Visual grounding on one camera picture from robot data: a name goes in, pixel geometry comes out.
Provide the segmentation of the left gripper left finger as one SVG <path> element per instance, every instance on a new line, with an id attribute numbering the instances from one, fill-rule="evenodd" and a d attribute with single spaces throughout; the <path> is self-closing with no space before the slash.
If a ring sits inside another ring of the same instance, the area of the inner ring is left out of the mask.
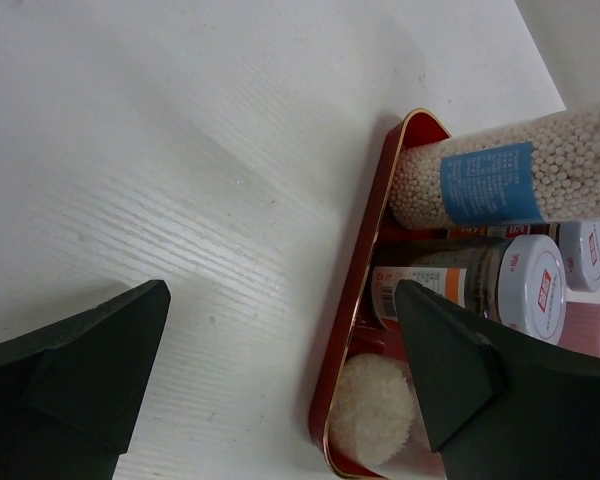
<path id="1" fill-rule="evenodd" d="M 0 479 L 110 479 L 170 305 L 162 280 L 0 343 Z"/>

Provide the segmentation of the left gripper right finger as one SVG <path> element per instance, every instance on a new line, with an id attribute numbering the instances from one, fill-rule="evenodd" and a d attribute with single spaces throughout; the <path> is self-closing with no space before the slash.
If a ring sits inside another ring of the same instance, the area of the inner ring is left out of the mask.
<path id="1" fill-rule="evenodd" d="M 600 479 L 600 358 L 413 281 L 394 294 L 429 444 L 450 479 Z"/>

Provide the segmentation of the pink cap bottle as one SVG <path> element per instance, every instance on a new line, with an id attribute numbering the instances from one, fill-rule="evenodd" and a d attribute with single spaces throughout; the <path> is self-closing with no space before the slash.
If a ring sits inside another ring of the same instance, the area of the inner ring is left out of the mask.
<path id="1" fill-rule="evenodd" d="M 558 345 L 600 358 L 600 304 L 568 302 Z"/>

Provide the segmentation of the small jar red label lid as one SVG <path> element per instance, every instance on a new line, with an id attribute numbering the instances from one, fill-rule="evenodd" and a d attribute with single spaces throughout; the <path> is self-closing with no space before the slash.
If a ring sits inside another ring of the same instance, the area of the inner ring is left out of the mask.
<path id="1" fill-rule="evenodd" d="M 380 246 L 366 291 L 386 329 L 398 328 L 397 284 L 412 280 L 460 307 L 551 345 L 566 315 L 566 273 L 546 235 L 455 238 Z"/>

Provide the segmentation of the cream yellow cap bottle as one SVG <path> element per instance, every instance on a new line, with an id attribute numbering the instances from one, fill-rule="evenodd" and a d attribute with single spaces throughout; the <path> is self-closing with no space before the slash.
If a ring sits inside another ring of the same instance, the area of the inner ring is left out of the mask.
<path id="1" fill-rule="evenodd" d="M 329 416 L 329 438 L 365 467 L 394 457 L 410 436 L 415 400 L 399 362 L 376 354 L 347 360 Z"/>

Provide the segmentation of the tall blue label spice bottle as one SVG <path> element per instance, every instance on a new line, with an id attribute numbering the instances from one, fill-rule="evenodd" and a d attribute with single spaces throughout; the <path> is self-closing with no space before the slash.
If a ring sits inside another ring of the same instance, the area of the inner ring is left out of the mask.
<path id="1" fill-rule="evenodd" d="M 600 221 L 600 102 L 408 148 L 388 205 L 414 230 Z"/>

